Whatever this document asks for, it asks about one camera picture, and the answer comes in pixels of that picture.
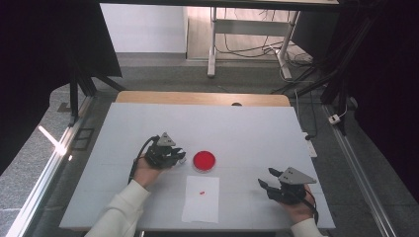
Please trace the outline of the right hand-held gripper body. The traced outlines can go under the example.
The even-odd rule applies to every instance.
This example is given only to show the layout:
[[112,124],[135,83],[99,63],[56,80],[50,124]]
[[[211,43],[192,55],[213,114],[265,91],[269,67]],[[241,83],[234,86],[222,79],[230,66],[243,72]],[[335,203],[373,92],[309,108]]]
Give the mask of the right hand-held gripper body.
[[304,186],[316,183],[314,178],[293,167],[288,167],[277,179],[281,186],[272,187],[273,190],[267,192],[268,198],[288,205],[301,203],[306,196]]

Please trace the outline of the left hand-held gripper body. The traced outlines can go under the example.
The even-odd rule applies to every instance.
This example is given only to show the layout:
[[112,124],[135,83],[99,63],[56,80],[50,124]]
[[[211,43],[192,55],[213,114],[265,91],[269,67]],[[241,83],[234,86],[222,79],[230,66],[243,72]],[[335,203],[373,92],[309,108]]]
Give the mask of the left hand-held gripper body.
[[175,148],[176,143],[172,138],[164,132],[161,136],[156,135],[150,138],[152,144],[145,152],[145,160],[155,169],[166,169],[173,167],[171,165],[171,151]]

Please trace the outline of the round red ink pad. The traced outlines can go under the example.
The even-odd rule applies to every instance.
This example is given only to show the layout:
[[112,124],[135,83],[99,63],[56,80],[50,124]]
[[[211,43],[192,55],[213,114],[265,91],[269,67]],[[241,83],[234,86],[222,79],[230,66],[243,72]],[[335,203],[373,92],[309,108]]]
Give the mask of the round red ink pad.
[[193,158],[193,167],[198,172],[209,172],[215,165],[216,159],[209,151],[199,151]]

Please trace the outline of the white paper sheet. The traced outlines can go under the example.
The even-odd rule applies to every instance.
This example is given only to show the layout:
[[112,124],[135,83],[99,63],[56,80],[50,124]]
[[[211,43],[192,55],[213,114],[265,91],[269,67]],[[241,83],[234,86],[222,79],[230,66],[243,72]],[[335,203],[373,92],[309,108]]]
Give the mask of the white paper sheet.
[[182,221],[218,223],[218,208],[219,178],[188,176]]

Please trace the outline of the person's right hand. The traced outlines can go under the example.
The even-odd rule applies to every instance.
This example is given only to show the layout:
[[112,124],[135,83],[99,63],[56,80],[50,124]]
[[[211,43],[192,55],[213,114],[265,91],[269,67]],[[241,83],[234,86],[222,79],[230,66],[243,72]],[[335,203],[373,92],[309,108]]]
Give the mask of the person's right hand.
[[[312,196],[309,186],[305,185],[304,189],[306,190],[306,196],[304,199],[311,205],[314,205],[315,200]],[[293,205],[287,205],[287,204],[281,203],[281,206],[286,211],[286,213],[290,216],[293,224],[297,224],[302,221],[305,221],[306,219],[314,217],[313,211],[304,202],[293,204]]]

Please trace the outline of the person's left hand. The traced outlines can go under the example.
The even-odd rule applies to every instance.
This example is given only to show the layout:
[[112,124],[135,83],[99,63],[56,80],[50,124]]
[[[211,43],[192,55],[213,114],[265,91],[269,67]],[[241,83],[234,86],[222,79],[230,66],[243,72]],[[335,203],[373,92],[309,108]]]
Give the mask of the person's left hand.
[[166,169],[153,169],[143,157],[137,161],[133,179],[145,189],[155,183],[160,174],[166,172]]

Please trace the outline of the white power strip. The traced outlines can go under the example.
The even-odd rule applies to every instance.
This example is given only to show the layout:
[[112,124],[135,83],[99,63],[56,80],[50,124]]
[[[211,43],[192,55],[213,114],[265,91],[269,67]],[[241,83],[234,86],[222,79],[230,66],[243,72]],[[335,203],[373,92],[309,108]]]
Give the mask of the white power strip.
[[311,136],[307,132],[303,132],[302,135],[303,135],[303,138],[306,141],[309,156],[311,158],[316,158],[317,153],[316,153],[315,148],[313,146],[313,143],[311,141]]

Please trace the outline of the black tripod stand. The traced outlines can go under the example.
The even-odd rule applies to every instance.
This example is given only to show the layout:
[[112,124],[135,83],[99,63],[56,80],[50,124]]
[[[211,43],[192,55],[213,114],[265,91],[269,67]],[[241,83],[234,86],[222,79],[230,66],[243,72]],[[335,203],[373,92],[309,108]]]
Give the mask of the black tripod stand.
[[105,84],[111,86],[118,92],[125,91],[126,88],[110,77],[105,76],[98,71],[93,71],[92,76],[87,76],[82,72],[74,71],[73,75],[70,77],[70,122],[69,126],[72,127],[75,123],[79,120],[79,106],[78,106],[78,88],[81,88],[83,93],[87,97],[92,97],[96,94],[97,89],[93,83],[93,77],[99,79],[100,81],[104,82]]

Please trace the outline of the black curtain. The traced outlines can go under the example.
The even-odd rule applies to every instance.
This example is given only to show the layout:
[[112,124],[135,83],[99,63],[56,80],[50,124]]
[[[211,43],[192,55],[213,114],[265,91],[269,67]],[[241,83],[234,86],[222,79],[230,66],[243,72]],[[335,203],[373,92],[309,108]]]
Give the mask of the black curtain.
[[0,175],[77,74],[122,74],[97,0],[0,0]]
[[355,118],[419,202],[419,0],[387,0],[349,66]]

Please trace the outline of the aluminium floor rail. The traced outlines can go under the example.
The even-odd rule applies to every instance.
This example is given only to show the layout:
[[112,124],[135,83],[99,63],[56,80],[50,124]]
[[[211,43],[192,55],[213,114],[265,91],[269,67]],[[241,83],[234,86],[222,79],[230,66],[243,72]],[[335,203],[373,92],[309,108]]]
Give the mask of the aluminium floor rail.
[[56,175],[62,161],[72,158],[70,153],[71,142],[78,132],[86,113],[91,106],[93,98],[87,96],[80,107],[76,108],[77,119],[69,125],[59,140],[56,140],[42,125],[38,125],[36,131],[51,143],[51,156],[34,183],[25,203],[19,208],[13,224],[5,237],[23,237],[28,231],[34,216],[39,208],[44,195],[46,194],[54,176]]
[[360,161],[358,160],[358,156],[356,155],[350,141],[342,134],[336,124],[331,124],[330,122],[328,122],[328,124],[333,130],[337,142],[339,143],[339,146],[347,160],[349,168],[352,171],[364,200],[370,209],[370,213],[377,224],[377,228],[381,236],[397,237],[395,228],[393,227],[393,224],[391,223],[380,199],[376,195],[367,173],[364,171]]

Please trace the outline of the dark floor hatch frame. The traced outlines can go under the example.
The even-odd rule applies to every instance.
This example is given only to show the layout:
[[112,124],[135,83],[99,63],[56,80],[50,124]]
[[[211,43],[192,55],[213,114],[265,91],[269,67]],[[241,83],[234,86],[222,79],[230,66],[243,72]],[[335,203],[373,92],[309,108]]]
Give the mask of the dark floor hatch frame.
[[92,140],[94,131],[94,128],[79,129],[73,139],[72,149],[78,151],[86,150]]

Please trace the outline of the white metal desk frame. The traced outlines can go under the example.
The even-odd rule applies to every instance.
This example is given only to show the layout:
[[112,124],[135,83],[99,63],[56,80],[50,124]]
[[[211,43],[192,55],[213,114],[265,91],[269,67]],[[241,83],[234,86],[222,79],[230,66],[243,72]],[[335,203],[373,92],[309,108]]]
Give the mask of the white metal desk frame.
[[291,17],[287,22],[267,22],[250,20],[231,20],[219,19],[216,15],[215,7],[210,8],[210,27],[211,40],[209,47],[208,78],[215,75],[215,40],[217,34],[226,35],[248,35],[283,37],[283,44],[280,49],[275,49],[274,53],[280,64],[281,72],[285,80],[291,80],[292,75],[287,66],[286,53],[291,41],[294,27],[298,19],[299,11],[291,11]]

